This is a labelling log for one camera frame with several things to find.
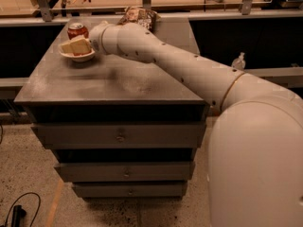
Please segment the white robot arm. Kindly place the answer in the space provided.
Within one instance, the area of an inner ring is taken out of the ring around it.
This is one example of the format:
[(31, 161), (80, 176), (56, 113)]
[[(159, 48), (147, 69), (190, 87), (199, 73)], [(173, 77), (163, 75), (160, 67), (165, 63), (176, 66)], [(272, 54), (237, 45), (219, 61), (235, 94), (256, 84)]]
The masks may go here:
[(152, 62), (217, 112), (208, 145), (211, 227), (303, 227), (303, 99), (271, 81), (102, 23), (61, 45)]

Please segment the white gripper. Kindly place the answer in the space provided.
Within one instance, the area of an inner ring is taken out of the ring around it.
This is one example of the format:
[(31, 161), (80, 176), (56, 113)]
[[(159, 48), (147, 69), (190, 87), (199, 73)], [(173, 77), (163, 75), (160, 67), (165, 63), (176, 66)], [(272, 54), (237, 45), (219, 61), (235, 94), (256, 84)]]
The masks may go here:
[(59, 49), (61, 52), (73, 53), (74, 55), (86, 55), (91, 52), (91, 46), (95, 50), (95, 52), (100, 53), (102, 55), (106, 55), (107, 52), (102, 45), (102, 35), (108, 27), (108, 23), (106, 21), (102, 21), (99, 25), (94, 26), (89, 31), (89, 42), (83, 36), (78, 36), (73, 38), (70, 42), (64, 42), (59, 45)]

